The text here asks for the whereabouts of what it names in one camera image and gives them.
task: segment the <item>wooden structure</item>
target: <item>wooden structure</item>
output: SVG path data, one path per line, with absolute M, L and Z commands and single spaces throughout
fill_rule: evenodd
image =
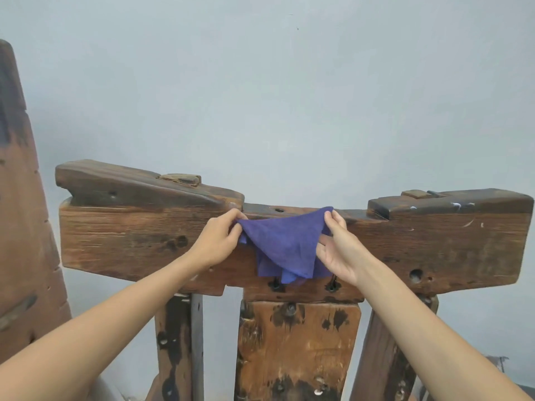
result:
M 248 204 L 199 175 L 160 175 L 92 160 L 56 168 L 72 197 L 60 208 L 63 264 L 136 281 L 185 253 L 209 218 L 313 209 Z M 518 279 L 533 199 L 511 191 L 404 191 L 339 210 L 348 229 L 436 310 L 435 295 Z M 155 399 L 202 400 L 202 296 L 243 287 L 235 400 L 339 400 L 362 294 L 335 278 L 283 285 L 258 277 L 253 249 L 196 276 L 156 316 Z M 365 339 L 352 398 L 406 400 L 415 374 L 378 317 Z
M 0 40 L 0 363 L 70 319 L 15 56 Z

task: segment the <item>hand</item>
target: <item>hand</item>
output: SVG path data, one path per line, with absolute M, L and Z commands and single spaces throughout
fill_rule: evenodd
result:
M 321 235 L 316 247 L 316 256 L 333 274 L 352 285 L 357 285 L 356 264 L 363 259 L 363 254 L 370 252 L 347 230 L 346 221 L 338 212 L 325 212 L 325 223 L 332 232 L 332 237 Z
M 240 237 L 240 224 L 236 223 L 230 229 L 236 219 L 247 217 L 234 208 L 217 218 L 210 218 L 186 255 L 193 257 L 203 269 L 221 263 L 236 248 Z

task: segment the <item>purple cloth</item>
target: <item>purple cloth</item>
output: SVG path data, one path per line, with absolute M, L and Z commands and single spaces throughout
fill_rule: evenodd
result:
M 331 236 L 325 225 L 325 207 L 304 215 L 263 220 L 238 220 L 244 231 L 239 243 L 256 248 L 258 276 L 280 277 L 283 284 L 297 278 L 331 276 L 316 257 L 316 245 L 323 233 Z

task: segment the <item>forearm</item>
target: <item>forearm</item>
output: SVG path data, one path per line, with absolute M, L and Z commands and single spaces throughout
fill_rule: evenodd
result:
M 156 311 L 199 272 L 195 261 L 186 256 L 51 331 L 0 365 L 0 399 L 68 400 L 90 385 Z
M 385 264 L 355 265 L 358 288 L 436 400 L 529 400 L 429 310 Z

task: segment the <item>white wall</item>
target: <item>white wall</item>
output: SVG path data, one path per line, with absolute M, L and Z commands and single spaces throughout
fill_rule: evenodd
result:
M 365 208 L 406 189 L 535 195 L 534 11 L 535 0 L 0 0 L 0 37 L 17 55 L 53 221 L 67 196 L 53 168 L 82 158 L 198 173 L 248 202 Z M 516 285 L 443 295 L 439 310 L 529 385 L 533 239 Z M 65 278 L 75 313 L 126 284 Z M 206 300 L 207 401 L 232 397 L 240 295 Z M 125 395 L 141 398 L 156 374 L 152 329 L 106 371 Z

